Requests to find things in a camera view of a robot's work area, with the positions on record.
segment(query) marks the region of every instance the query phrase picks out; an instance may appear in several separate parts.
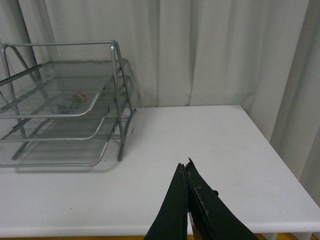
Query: metal frame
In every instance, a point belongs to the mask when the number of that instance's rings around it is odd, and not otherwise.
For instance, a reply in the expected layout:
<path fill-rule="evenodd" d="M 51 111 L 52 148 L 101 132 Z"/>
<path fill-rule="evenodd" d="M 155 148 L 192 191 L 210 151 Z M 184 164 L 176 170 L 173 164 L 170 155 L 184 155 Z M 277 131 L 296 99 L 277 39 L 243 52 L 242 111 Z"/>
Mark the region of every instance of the metal frame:
<path fill-rule="evenodd" d="M 41 47 L 41 46 L 71 46 L 71 45 L 100 45 L 100 44 L 107 44 L 107 45 L 110 45 L 110 54 L 111 54 L 111 63 L 112 63 L 112 79 L 113 79 L 113 83 L 114 83 L 114 95 L 115 95 L 115 106 L 116 106 L 116 119 L 114 120 L 115 123 L 113 125 L 113 133 L 114 133 L 114 130 L 117 126 L 119 126 L 119 133 L 118 135 L 116 135 L 115 137 L 116 138 L 120 138 L 120 141 L 121 141 L 121 145 L 120 145 L 120 150 L 119 150 L 119 154 L 118 154 L 118 160 L 121 161 L 122 158 L 123 158 L 123 154 L 124 154 L 124 147 L 125 147 L 125 143 L 126 143 L 126 136 L 127 136 L 127 133 L 128 133 L 128 130 L 129 130 L 129 125 L 130 125 L 130 122 L 132 120 L 132 117 L 133 115 L 135 114 L 136 112 L 136 109 L 132 107 L 132 102 L 131 102 L 131 98 L 130 98 L 130 93 L 129 93 L 129 86 L 128 86 L 128 77 L 126 75 L 126 72 L 125 72 L 125 63 L 127 62 L 125 59 L 122 59 L 122 56 L 121 56 L 121 52 L 120 52 L 120 47 L 119 47 L 119 44 L 116 40 L 110 40 L 110 41 L 88 41 L 88 42 L 59 42 L 59 43 L 19 43 L 19 44 L 8 44 L 8 43 L 4 43 L 1 48 L 0 48 L 0 52 L 1 52 L 1 58 L 2 58 L 2 62 L 3 62 L 3 66 L 4 66 L 4 72 L 5 72 L 5 75 L 7 77 L 7 79 L 3 80 L 3 81 L 0 81 L 0 87 L 3 86 L 3 85 L 6 85 L 8 84 L 9 86 L 9 92 L 10 92 L 10 98 L 11 98 L 11 102 L 8 103 L 8 108 L 12 108 L 14 109 L 14 112 L 15 112 L 15 116 L 12 117 L 12 116 L 2 116 L 1 118 L 3 119 L 8 119 L 8 118 L 16 118 L 17 119 L 17 127 L 14 129 L 14 131 L 10 131 L 6 136 L 4 136 L 3 139 L 3 142 L 24 142 L 22 144 L 22 146 L 18 149 L 18 151 L 14 154 L 14 156 L 12 157 L 12 159 L 14 160 L 14 158 L 18 158 L 19 154 L 24 150 L 24 148 L 28 145 L 29 142 L 33 142 L 32 139 L 26 139 L 27 136 L 26 136 L 26 132 L 25 132 L 25 129 L 24 129 L 24 124 L 26 124 L 30 119 L 32 118 L 37 118 L 37 117 L 41 117 L 41 118 L 47 118 L 46 120 L 43 121 L 43 123 L 41 123 L 38 127 L 35 128 L 34 131 L 39 131 L 39 129 L 41 127 L 43 127 L 46 122 L 48 122 L 48 120 L 50 118 L 54 118 L 54 117 L 66 117 L 66 115 L 57 115 L 57 114 L 53 114 L 52 112 L 52 115 L 41 115 L 41 116 L 37 116 L 38 112 L 41 110 L 39 109 L 36 109 L 34 110 L 31 115 L 21 115 L 20 114 L 20 111 L 19 111 L 19 108 L 18 108 L 18 104 L 11 104 L 12 102 L 15 102 L 17 101 L 18 98 L 16 98 L 16 95 L 15 95 L 15 90 L 14 90 L 14 86 L 13 86 L 13 81 L 15 79 L 18 79 L 24 75 L 27 75 L 29 74 L 31 79 L 33 80 L 33 82 L 35 83 L 36 85 L 36 89 L 39 88 L 40 92 L 41 92 L 41 95 L 43 96 L 43 98 L 45 99 L 46 103 L 50 104 L 51 100 L 52 99 L 49 99 L 45 89 L 43 88 L 43 83 L 40 79 L 38 79 L 37 77 L 35 77 L 35 75 L 37 76 L 37 70 L 39 68 L 42 68 L 43 66 L 46 65 L 45 64 L 39 64 L 39 65 L 36 65 L 34 67 L 29 67 L 26 63 L 26 61 L 23 59 L 22 55 L 20 54 L 20 52 L 18 51 L 17 47 Z M 8 57 L 7 57 L 7 53 L 6 53 L 6 50 L 7 48 L 11 48 L 13 50 L 13 52 L 15 53 L 15 55 L 17 56 L 17 58 L 20 60 L 21 64 L 23 65 L 23 67 L 25 68 L 25 71 L 23 72 L 20 72 L 14 76 L 11 76 L 11 73 L 10 73 L 10 69 L 9 69 L 9 64 L 8 64 Z M 123 111 L 125 109 L 125 105 L 126 104 L 121 104 L 120 102 L 120 94 L 119 94 L 119 83 L 118 83 L 118 74 L 122 73 L 122 77 L 123 77 L 123 86 L 125 88 L 125 93 L 126 93 L 126 99 L 127 99 L 127 103 L 128 103 L 128 107 L 130 109 L 130 116 L 128 118 L 125 119 L 125 122 L 126 122 L 126 125 L 124 126 L 123 122 L 124 122 L 124 119 L 122 118 L 122 114 L 123 114 Z M 96 103 L 96 100 L 98 99 L 98 97 L 100 96 L 100 93 L 97 93 L 96 96 L 94 97 L 93 99 L 93 102 L 92 104 L 89 106 L 89 109 L 85 112 L 85 113 L 82 113 L 82 114 L 69 114 L 68 117 L 78 117 L 78 116 L 82 116 L 84 114 L 86 114 L 87 112 L 89 112 L 94 104 Z M 10 140 L 5 140 L 5 138 L 7 138 L 10 134 L 16 132 L 17 130 L 20 130 L 21 132 L 21 137 L 22 137 L 22 140 L 13 140 L 13 141 L 10 141 Z M 106 142 L 105 142 L 105 145 L 103 147 L 103 150 L 101 152 L 101 155 L 99 157 L 99 159 L 94 162 L 94 163 L 55 163 L 55 164 L 47 164 L 47 163 L 43 163 L 43 164 L 13 164 L 13 165 L 0 165 L 0 167 L 43 167 L 43 166 L 94 166 L 96 164 L 98 164 L 103 155 L 104 155 L 104 152 L 108 146 L 108 143 L 109 143 L 109 140 L 111 138 L 111 135 L 113 134 L 112 132 L 106 137 Z M 41 139 L 41 138 L 38 138 L 38 139 L 35 139 L 35 142 L 36 141 L 61 141 L 61 140 L 71 140 L 71 141 L 74 141 L 74 140 L 86 140 L 88 138 L 57 138 L 57 139 L 50 139 L 50 138 L 44 138 L 44 139 Z"/>

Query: tabletop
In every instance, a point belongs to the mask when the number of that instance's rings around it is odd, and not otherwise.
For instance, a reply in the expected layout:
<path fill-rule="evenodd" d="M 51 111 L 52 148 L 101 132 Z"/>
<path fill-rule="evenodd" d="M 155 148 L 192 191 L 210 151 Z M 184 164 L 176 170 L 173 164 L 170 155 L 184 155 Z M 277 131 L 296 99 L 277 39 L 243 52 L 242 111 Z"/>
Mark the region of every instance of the tabletop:
<path fill-rule="evenodd" d="M 320 232 L 319 207 L 238 105 L 138 108 L 120 162 L 118 149 L 93 167 L 1 168 L 0 237 L 145 235 L 188 158 L 254 233 Z"/>

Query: table leg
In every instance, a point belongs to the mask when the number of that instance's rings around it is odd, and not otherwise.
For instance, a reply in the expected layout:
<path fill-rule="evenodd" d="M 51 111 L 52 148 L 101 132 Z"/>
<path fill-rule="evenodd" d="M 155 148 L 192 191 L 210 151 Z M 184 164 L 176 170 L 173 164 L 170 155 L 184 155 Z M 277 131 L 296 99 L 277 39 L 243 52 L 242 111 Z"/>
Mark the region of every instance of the table leg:
<path fill-rule="evenodd" d="M 278 233 L 261 233 L 267 240 L 277 240 Z"/>
<path fill-rule="evenodd" d="M 292 232 L 291 234 L 299 240 L 310 240 L 312 236 L 312 232 Z"/>

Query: curtain fold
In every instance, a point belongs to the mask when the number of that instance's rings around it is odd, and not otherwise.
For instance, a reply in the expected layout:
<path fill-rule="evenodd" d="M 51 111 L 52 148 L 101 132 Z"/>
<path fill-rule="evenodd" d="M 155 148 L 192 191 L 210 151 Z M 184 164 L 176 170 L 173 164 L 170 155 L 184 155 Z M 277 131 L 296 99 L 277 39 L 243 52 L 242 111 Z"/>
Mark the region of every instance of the curtain fold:
<path fill-rule="evenodd" d="M 3 0 L 0 41 L 117 39 L 134 75 L 135 107 L 241 105 L 320 205 L 320 191 L 310 180 L 320 175 L 320 53 L 316 38 L 302 39 L 307 21 L 319 26 L 310 10 L 316 2 Z M 305 54 L 308 49 L 313 55 Z M 102 45 L 33 50 L 38 63 L 110 58 Z M 32 64 L 32 52 L 24 55 Z M 10 68 L 21 70 L 14 57 Z"/>

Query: metal rod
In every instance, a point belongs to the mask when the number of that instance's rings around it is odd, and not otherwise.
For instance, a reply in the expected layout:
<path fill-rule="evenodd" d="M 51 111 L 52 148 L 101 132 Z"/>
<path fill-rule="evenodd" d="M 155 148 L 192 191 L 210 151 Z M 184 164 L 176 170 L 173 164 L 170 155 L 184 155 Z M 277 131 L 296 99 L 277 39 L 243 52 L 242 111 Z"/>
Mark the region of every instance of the metal rod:
<path fill-rule="evenodd" d="M 66 45 L 92 45 L 111 44 L 112 41 L 84 41 L 84 42 L 55 42 L 55 43 L 14 43 L 6 44 L 8 47 L 33 47 L 33 46 L 66 46 Z"/>
<path fill-rule="evenodd" d="M 128 97 L 130 113 L 133 114 L 133 107 L 132 107 L 132 103 L 131 103 L 131 99 L 130 99 L 128 80 L 127 80 L 127 75 L 126 75 L 126 72 L 125 72 L 125 66 L 124 66 L 124 64 L 122 62 L 120 47 L 119 47 L 119 44 L 118 44 L 118 42 L 116 40 L 114 41 L 114 43 L 115 43 L 116 53 L 118 55 L 118 60 L 119 60 L 119 63 L 120 63 L 120 68 L 121 68 L 121 72 L 122 72 L 122 76 L 123 76 L 123 82 L 124 82 L 125 89 L 126 89 L 126 95 Z"/>
<path fill-rule="evenodd" d="M 42 63 L 36 65 L 36 66 L 33 66 L 33 67 L 30 67 L 28 68 L 27 70 L 24 70 L 22 72 L 19 72 L 13 76 L 10 76 L 4 80 L 1 80 L 0 81 L 0 87 L 3 86 L 3 85 L 6 85 L 8 84 L 9 82 L 13 82 L 14 80 L 18 79 L 18 78 L 21 78 L 23 77 L 24 75 L 27 75 L 29 73 L 31 73 L 32 71 L 34 71 L 35 69 L 39 69 L 41 67 Z"/>
<path fill-rule="evenodd" d="M 121 135 L 121 144 L 123 144 L 125 142 L 125 133 L 124 133 L 124 126 L 122 123 L 121 107 L 120 107 L 120 103 L 119 103 L 118 74 L 116 72 L 117 65 L 116 65 L 115 41 L 112 41 L 112 43 L 110 45 L 110 52 L 111 52 L 111 61 L 112 61 L 112 68 L 113 68 L 113 81 L 114 81 L 114 91 L 115 91 L 116 112 L 117 112 L 117 117 L 118 117 L 119 131 L 120 131 L 120 135 Z"/>
<path fill-rule="evenodd" d="M 7 59 L 7 53 L 6 53 L 6 49 L 8 47 L 8 44 L 2 44 L 1 48 L 0 48 L 0 51 L 1 51 L 1 58 L 2 58 L 2 62 L 3 62 L 3 67 L 4 67 L 4 72 L 5 72 L 5 76 L 6 78 L 10 78 L 11 75 L 10 75 L 10 69 L 9 69 L 9 64 L 8 64 L 8 59 Z M 9 92 L 10 92 L 10 98 L 11 98 L 11 101 L 13 102 L 15 99 L 16 99 L 16 95 L 15 95 L 15 89 L 14 89 L 14 85 L 12 84 L 12 82 L 9 82 Z M 18 106 L 14 106 L 13 107 L 14 111 L 15 111 L 15 114 L 17 116 L 20 115 L 20 112 L 19 112 L 19 108 Z M 21 122 L 21 118 L 17 118 L 16 119 L 18 123 Z M 22 138 L 26 138 L 26 131 L 24 128 L 21 128 L 20 129 L 20 132 L 21 132 L 21 136 Z"/>

